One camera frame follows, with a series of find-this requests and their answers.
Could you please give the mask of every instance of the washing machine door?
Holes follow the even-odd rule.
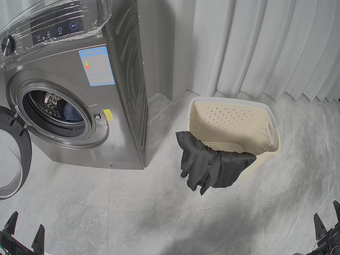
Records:
[[[31,167],[32,144],[25,122],[0,106],[0,200],[25,183]]]

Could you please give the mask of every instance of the plastic wrap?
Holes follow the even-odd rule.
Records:
[[[111,0],[44,0],[14,18],[0,31],[15,48],[0,57],[2,67],[13,59],[64,41],[102,36],[111,17]]]

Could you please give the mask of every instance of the curtain fold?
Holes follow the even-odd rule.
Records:
[[[193,19],[187,89],[202,96],[216,89],[231,98],[239,91],[275,100],[284,91],[295,99],[339,98],[340,0],[195,3],[187,16]]]

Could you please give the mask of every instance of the marble floor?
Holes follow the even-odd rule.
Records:
[[[39,224],[45,251],[69,254],[221,255],[312,251],[313,215],[336,223],[340,200],[340,103],[279,101],[263,95],[276,118],[281,152],[226,189],[201,196],[180,177],[175,132],[186,129],[186,91],[149,99],[147,167],[105,170],[50,161],[36,146],[29,177],[0,201],[0,225],[19,212],[15,236],[31,246]],[[240,99],[249,99],[243,93]]]

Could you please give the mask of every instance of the control panel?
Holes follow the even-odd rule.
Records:
[[[53,7],[30,19],[33,45],[83,31],[81,2]]]
[[[95,31],[101,24],[101,0],[62,0],[40,4],[1,31],[0,64],[59,40]]]

